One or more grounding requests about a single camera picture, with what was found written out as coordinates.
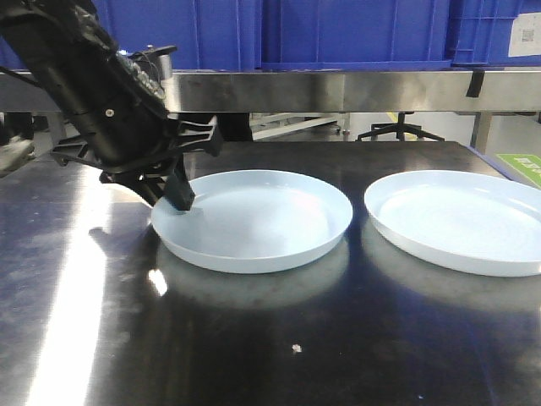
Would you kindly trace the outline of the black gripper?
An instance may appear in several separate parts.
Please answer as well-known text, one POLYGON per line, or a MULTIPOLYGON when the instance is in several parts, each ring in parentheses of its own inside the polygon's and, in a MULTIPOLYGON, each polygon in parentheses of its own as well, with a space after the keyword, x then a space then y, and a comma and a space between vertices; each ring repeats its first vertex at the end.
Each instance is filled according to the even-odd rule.
POLYGON ((131 96, 114 96, 91 106, 88 100, 54 101, 79 132, 58 142, 52 157, 66 166, 77 162, 101 170, 106 183, 121 184, 154 206, 164 195, 178 211, 189 211, 193 192, 183 154, 202 150, 217 155, 221 136, 215 114, 169 118, 131 96))

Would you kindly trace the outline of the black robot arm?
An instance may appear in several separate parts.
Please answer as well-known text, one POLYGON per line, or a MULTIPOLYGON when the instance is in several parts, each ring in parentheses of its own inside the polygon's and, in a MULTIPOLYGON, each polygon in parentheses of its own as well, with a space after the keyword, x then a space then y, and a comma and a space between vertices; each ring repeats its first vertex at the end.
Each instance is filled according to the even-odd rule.
POLYGON ((171 118, 157 64, 122 55, 92 2, 4 1, 1 34, 78 131, 52 150, 58 164, 96 167, 103 183, 150 203, 167 197, 179 209, 191 207, 183 154, 217 154, 217 122, 171 118))

